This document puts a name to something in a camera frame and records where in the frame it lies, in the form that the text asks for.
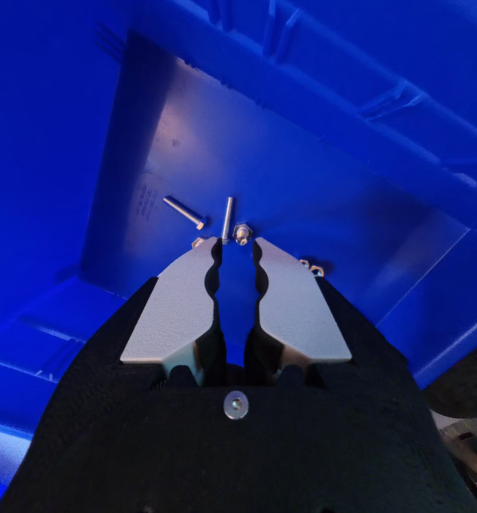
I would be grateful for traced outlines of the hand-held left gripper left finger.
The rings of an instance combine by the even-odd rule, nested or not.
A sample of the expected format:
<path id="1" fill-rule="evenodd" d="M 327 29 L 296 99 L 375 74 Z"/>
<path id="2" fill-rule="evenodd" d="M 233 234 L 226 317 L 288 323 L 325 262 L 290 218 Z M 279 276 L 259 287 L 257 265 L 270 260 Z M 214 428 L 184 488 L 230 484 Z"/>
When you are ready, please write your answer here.
<path id="1" fill-rule="evenodd" d="M 215 293 L 222 263 L 222 240 L 211 237 L 167 266 L 130 335 L 120 363 L 160 365 L 166 376 L 187 366 L 198 385 L 219 352 L 208 341 L 220 330 Z"/>

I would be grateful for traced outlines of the thin silver bolt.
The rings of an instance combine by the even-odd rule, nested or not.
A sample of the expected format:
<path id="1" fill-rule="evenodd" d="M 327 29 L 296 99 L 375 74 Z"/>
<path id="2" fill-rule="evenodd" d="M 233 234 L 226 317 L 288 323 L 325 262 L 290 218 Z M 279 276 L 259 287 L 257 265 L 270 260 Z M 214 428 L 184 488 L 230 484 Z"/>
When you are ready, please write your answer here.
<path id="1" fill-rule="evenodd" d="M 234 198 L 232 196 L 227 197 L 227 203 L 226 203 L 226 209 L 224 213 L 223 223 L 222 223 L 222 233 L 221 233 L 221 239 L 222 239 L 222 245 L 227 245 L 229 243 L 229 230 L 230 230 L 230 224 L 231 224 L 231 217 L 233 213 L 233 205 L 234 205 Z"/>
<path id="2" fill-rule="evenodd" d="M 207 216 L 197 214 L 195 211 L 193 211 L 177 199 L 171 196 L 165 196 L 163 198 L 163 202 L 169 207 L 171 207 L 171 209 L 174 209 L 176 212 L 183 215 L 186 219 L 192 222 L 196 226 L 197 230 L 202 230 L 207 224 Z"/>

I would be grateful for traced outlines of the blue plastic bin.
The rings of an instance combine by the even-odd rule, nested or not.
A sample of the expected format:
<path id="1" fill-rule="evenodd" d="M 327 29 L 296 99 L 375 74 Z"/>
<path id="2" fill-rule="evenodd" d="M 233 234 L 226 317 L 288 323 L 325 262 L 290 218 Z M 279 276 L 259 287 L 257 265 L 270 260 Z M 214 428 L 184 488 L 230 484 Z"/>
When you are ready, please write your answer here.
<path id="1" fill-rule="evenodd" d="M 120 363 L 228 196 L 204 382 Z M 258 359 L 257 238 L 350 362 Z M 477 512 L 421 393 L 476 348 L 477 1 L 0 1 L 0 512 Z"/>

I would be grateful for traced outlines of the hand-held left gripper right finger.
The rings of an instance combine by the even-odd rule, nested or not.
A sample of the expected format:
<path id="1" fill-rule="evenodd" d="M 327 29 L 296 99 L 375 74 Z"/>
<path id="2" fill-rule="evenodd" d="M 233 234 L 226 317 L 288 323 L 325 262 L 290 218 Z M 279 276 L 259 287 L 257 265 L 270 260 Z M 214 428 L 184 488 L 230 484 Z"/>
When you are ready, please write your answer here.
<path id="1" fill-rule="evenodd" d="M 300 260 L 264 238 L 253 244 L 255 352 L 272 374 L 286 366 L 348 363 L 351 351 L 317 282 Z"/>

